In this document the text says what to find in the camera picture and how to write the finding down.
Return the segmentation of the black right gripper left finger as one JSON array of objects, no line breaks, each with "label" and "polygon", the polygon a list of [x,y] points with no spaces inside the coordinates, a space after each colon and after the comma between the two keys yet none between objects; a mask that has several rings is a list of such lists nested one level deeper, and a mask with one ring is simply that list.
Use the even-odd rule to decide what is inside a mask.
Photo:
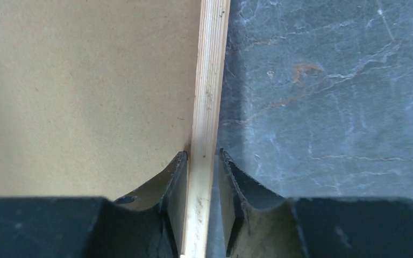
[{"label": "black right gripper left finger", "polygon": [[0,197],[0,257],[178,257],[188,155],[112,201]]}]

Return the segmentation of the pink wooden picture frame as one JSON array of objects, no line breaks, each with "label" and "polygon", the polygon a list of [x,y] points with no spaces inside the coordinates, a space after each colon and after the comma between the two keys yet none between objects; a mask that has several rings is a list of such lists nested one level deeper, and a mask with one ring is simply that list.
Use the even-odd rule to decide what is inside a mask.
[{"label": "pink wooden picture frame", "polygon": [[228,0],[201,1],[181,257],[205,257],[207,254],[230,4]]}]

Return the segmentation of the brown cardboard backing board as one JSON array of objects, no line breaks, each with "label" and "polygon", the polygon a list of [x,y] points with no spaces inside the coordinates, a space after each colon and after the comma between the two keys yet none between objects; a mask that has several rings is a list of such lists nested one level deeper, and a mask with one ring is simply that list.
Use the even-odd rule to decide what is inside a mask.
[{"label": "brown cardboard backing board", "polygon": [[187,148],[199,1],[0,1],[0,196],[117,198]]}]

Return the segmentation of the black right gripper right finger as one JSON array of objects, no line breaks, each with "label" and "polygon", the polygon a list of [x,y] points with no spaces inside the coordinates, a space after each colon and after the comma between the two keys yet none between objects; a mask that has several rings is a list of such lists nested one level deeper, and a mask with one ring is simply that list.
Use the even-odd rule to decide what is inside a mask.
[{"label": "black right gripper right finger", "polygon": [[413,257],[413,200],[283,197],[219,151],[227,257]]}]

